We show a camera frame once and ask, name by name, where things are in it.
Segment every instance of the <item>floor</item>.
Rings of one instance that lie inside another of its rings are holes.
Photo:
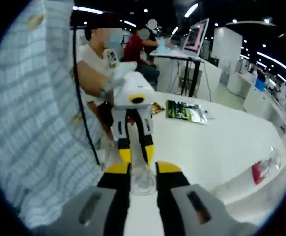
[[[175,94],[181,94],[181,88],[178,87],[175,92]],[[215,93],[215,100],[213,102],[216,102],[218,104],[221,104],[226,107],[230,107],[239,111],[245,111],[243,108],[244,99],[241,97],[238,97],[237,95],[232,94],[225,85],[219,83],[217,86],[217,90]]]

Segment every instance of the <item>white counter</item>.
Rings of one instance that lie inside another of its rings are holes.
[[[208,125],[200,125],[165,118],[165,112],[156,114],[153,117],[153,170],[156,161],[174,163],[182,169],[190,184],[197,183],[211,191],[259,160],[266,159],[271,146],[279,150],[282,165],[286,164],[283,143],[270,122],[216,103],[156,93],[155,101],[161,106],[165,107],[167,99],[201,104],[215,120],[209,120]],[[135,126],[129,125],[129,135],[133,161],[142,160]],[[120,160],[116,154],[111,158]],[[130,198],[124,235],[163,235],[157,193],[144,197],[131,195]]]
[[[246,98],[251,86],[255,84],[255,80],[255,77],[250,73],[242,75],[237,72],[233,72],[229,77],[227,88],[233,94]]]
[[[273,100],[268,92],[261,92],[252,86],[243,104],[244,109],[257,117],[275,123],[286,150],[286,132],[282,133],[279,126],[286,126],[286,113],[280,105]]]

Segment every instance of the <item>white robot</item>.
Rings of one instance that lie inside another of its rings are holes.
[[[104,57],[109,59],[109,67],[113,70],[114,104],[111,132],[118,143],[120,156],[126,164],[131,163],[127,128],[128,117],[131,117],[138,128],[144,160],[150,165],[154,154],[151,103],[154,102],[155,90],[141,73],[135,72],[136,62],[120,63],[114,49],[107,49]]]

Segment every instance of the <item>white shirt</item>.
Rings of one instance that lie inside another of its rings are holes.
[[[88,44],[80,46],[78,53],[79,58],[83,60],[89,67],[93,68],[102,75],[107,77],[110,76],[108,61],[100,58]],[[94,101],[97,106],[103,103],[101,98],[96,98],[86,93],[83,93],[83,99],[86,102]]]

